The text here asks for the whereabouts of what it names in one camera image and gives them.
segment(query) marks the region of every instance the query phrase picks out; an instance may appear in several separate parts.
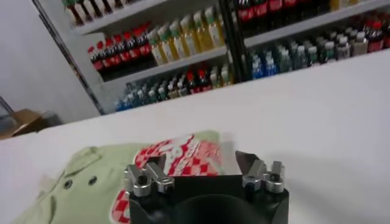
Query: yellow juice bottle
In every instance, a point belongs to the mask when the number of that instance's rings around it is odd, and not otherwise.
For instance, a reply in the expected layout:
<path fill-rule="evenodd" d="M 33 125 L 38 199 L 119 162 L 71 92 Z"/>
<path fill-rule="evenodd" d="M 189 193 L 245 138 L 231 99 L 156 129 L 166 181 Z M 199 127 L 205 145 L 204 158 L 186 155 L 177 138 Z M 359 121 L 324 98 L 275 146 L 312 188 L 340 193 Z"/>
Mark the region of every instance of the yellow juice bottle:
<path fill-rule="evenodd" d="M 168 25 L 164 25 L 158 30 L 158 36 L 160 36 L 161 47 L 163 49 L 167 61 L 172 62 L 179 59 L 176 48 L 173 44 L 173 39 L 169 36 Z"/>
<path fill-rule="evenodd" d="M 152 54 L 158 65 L 163 65 L 167 63 L 166 56 L 164 54 L 163 48 L 161 47 L 160 40 L 158 39 L 156 29 L 152 30 L 148 35 L 147 39 L 149 44 L 152 46 Z"/>
<path fill-rule="evenodd" d="M 190 55 L 201 53 L 202 50 L 200 49 L 199 40 L 197 38 L 194 23 L 191 17 L 189 15 L 185 16 L 181 20 L 180 25 L 183 29 L 183 37 Z"/>
<path fill-rule="evenodd" d="M 194 21 L 196 26 L 196 34 L 199 39 L 200 48 L 202 51 L 209 51 L 214 48 L 213 41 L 211 40 L 210 33 L 206 28 L 202 11 L 198 11 L 194 14 Z"/>
<path fill-rule="evenodd" d="M 179 21 L 175 20 L 169 26 L 169 29 L 171 30 L 172 37 L 173 37 L 173 43 L 175 44 L 179 58 L 182 59 L 182 58 L 190 56 L 187 44 L 185 43 L 184 37 L 182 35 Z"/>
<path fill-rule="evenodd" d="M 219 23 L 219 20 L 215 17 L 214 7 L 206 9 L 205 14 L 208 23 L 208 31 L 210 32 L 214 47 L 221 47 L 225 45 L 225 38 L 222 32 L 221 23 Z"/>

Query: green cloth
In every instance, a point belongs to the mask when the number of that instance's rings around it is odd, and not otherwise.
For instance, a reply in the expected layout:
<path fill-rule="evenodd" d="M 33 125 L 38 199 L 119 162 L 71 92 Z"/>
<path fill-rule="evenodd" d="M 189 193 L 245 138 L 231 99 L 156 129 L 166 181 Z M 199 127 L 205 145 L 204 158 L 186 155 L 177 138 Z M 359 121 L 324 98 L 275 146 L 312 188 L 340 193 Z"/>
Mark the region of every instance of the green cloth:
<path fill-rule="evenodd" d="M 196 133 L 201 141 L 218 143 L 214 131 Z M 112 204 L 123 187 L 123 171 L 137 152 L 150 144 L 124 144 L 85 148 L 75 155 L 54 187 L 13 223 L 28 224 L 107 224 Z M 65 189 L 65 183 L 72 185 Z"/>

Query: white table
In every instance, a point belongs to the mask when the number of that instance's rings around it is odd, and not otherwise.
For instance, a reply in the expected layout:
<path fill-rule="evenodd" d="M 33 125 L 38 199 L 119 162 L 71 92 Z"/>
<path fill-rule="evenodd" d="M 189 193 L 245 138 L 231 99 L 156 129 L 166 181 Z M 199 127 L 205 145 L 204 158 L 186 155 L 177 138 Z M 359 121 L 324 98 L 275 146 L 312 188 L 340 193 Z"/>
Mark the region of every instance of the white table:
<path fill-rule="evenodd" d="M 389 58 L 383 51 L 0 142 L 0 221 L 26 209 L 40 178 L 82 147 L 212 129 L 237 150 L 283 161 L 290 223 L 389 223 Z"/>

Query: store shelf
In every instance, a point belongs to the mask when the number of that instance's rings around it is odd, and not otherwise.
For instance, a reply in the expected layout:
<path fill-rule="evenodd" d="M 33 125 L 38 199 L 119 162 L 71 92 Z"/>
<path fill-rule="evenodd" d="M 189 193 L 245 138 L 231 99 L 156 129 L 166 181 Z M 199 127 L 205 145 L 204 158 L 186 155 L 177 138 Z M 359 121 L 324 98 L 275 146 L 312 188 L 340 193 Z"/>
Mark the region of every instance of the store shelf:
<path fill-rule="evenodd" d="M 172 71 L 175 69 L 183 68 L 183 67 L 186 67 L 189 65 L 196 64 L 198 62 L 202 62 L 202 61 L 213 59 L 213 58 L 218 58 L 218 57 L 225 55 L 226 52 L 227 52 L 227 48 L 225 46 L 219 47 L 217 49 L 213 49 L 213 50 L 210 50 L 207 52 L 196 54 L 196 55 L 193 55 L 193 56 L 188 57 L 188 58 L 174 61 L 172 63 L 168 63 L 165 65 L 161 65 L 161 66 L 157 66 L 157 67 L 150 68 L 147 70 L 143 70 L 143 71 L 140 71 L 137 73 L 133 73 L 133 74 L 130 74 L 128 76 L 110 81 L 108 83 L 134 82 L 134 81 L 139 80 L 139 79 L 145 79 L 148 77 L 152 77 L 153 75 L 162 74 L 162 73 L 169 72 L 169 71 Z"/>
<path fill-rule="evenodd" d="M 123 9 L 114 11 L 112 14 L 105 15 L 101 19 L 94 20 L 92 23 L 87 23 L 84 26 L 78 27 L 74 29 L 73 32 L 77 35 L 92 33 L 166 1 L 168 0 L 138 0 L 130 5 L 126 5 Z"/>
<path fill-rule="evenodd" d="M 272 30 L 270 32 L 256 35 L 254 37 L 246 38 L 244 40 L 244 43 L 246 47 L 253 47 L 259 44 L 267 43 L 272 40 L 287 37 L 295 33 L 303 32 L 342 19 L 346 19 L 354 15 L 375 10 L 386 5 L 390 5 L 389 0 L 370 0 L 361 2 L 357 5 L 353 5 L 348 8 L 326 13 L 324 15 L 307 19 L 305 21 L 295 23 L 290 26 L 285 26 L 276 30 Z"/>

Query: white wall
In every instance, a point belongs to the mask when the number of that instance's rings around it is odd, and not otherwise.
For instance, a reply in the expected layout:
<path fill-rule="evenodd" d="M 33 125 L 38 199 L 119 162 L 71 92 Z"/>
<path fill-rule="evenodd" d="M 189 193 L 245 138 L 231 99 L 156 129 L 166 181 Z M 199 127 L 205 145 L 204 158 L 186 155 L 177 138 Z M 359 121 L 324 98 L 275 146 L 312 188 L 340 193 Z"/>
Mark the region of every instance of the white wall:
<path fill-rule="evenodd" d="M 14 110 L 50 110 L 63 122 L 99 115 L 30 0 L 2 0 L 0 30 L 0 95 Z"/>

